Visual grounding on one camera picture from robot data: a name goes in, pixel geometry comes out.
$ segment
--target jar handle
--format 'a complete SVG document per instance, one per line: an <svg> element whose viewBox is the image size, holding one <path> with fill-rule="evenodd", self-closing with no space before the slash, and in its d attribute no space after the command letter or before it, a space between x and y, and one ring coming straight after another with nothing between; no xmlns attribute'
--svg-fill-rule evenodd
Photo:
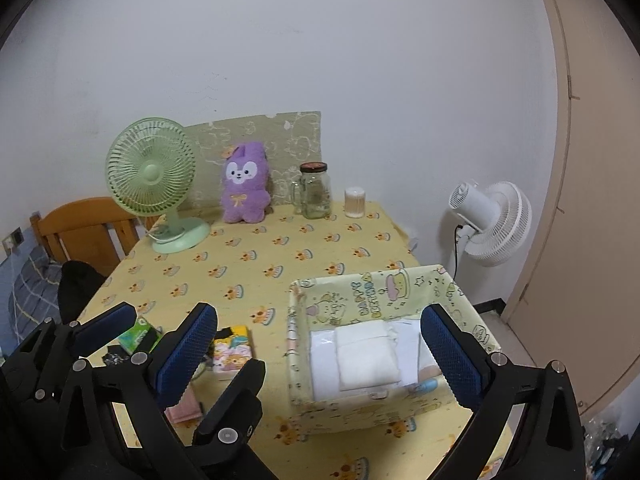
<svg viewBox="0 0 640 480"><path fill-rule="evenodd" d="M302 177L297 176L289 185L290 200L293 204L293 214L302 215Z"/></svg>

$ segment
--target red lid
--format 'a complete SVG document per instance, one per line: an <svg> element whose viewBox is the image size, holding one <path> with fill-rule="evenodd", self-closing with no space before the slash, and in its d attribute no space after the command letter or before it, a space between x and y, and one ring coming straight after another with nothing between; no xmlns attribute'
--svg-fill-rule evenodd
<svg viewBox="0 0 640 480"><path fill-rule="evenodd" d="M300 171L302 173L322 173L326 171L327 165L325 162L305 162L300 164Z"/></svg>

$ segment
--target black cloth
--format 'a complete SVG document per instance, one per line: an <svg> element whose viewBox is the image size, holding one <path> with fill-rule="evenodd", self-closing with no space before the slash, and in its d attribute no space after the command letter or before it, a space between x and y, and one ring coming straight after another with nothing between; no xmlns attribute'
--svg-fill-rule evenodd
<svg viewBox="0 0 640 480"><path fill-rule="evenodd" d="M63 264L58 287L58 307L62 323L67 324L77 319L106 279L84 262L71 260Z"/></svg>

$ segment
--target blue gripper pad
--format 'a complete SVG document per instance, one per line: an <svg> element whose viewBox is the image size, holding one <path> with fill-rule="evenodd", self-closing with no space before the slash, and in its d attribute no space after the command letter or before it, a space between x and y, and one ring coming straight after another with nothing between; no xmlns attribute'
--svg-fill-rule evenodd
<svg viewBox="0 0 640 480"><path fill-rule="evenodd" d="M160 408L178 404L217 328L216 310L210 304L199 303L177 330L158 342L152 352L150 382Z"/></svg>
<svg viewBox="0 0 640 480"><path fill-rule="evenodd" d="M475 411L482 402L482 375L456 339L465 333L455 325L441 306L437 307L449 318L449 322L442 319L442 314L439 314L433 305L426 307L420 318L422 338L435 357L460 406Z"/></svg>
<svg viewBox="0 0 640 480"><path fill-rule="evenodd" d="M136 309L122 302L74 331L72 351L78 356L89 357L136 322Z"/></svg>

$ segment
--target yellow bow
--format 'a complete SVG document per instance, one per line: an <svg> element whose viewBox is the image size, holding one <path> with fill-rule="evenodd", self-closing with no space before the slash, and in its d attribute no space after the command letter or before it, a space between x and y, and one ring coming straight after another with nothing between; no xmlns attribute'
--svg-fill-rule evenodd
<svg viewBox="0 0 640 480"><path fill-rule="evenodd" d="M234 201L234 207L238 207L246 200L246 195L244 193L242 195L231 195L231 200Z"/></svg>

